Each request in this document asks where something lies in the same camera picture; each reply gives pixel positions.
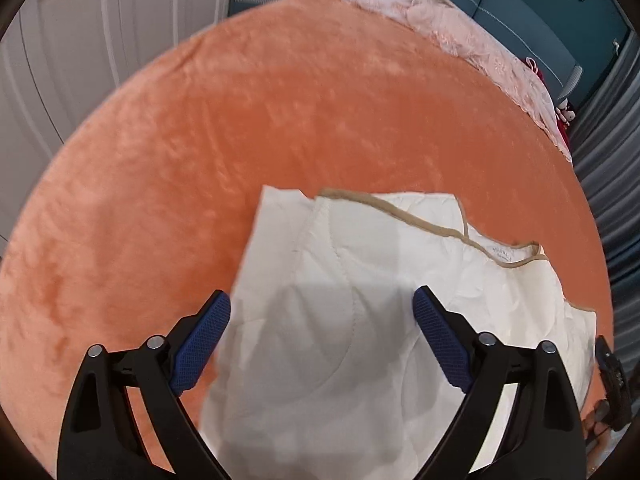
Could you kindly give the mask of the person's right hand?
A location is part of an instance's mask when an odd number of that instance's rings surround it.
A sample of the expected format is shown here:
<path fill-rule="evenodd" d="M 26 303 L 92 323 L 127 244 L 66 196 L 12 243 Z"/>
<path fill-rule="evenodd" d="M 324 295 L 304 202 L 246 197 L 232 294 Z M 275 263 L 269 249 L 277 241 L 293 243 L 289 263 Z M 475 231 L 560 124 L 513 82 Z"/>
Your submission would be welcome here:
<path fill-rule="evenodd" d="M 600 400 L 582 420 L 582 433 L 586 441 L 587 472 L 592 474 L 612 452 L 612 429 L 604 421 L 610 404 Z"/>

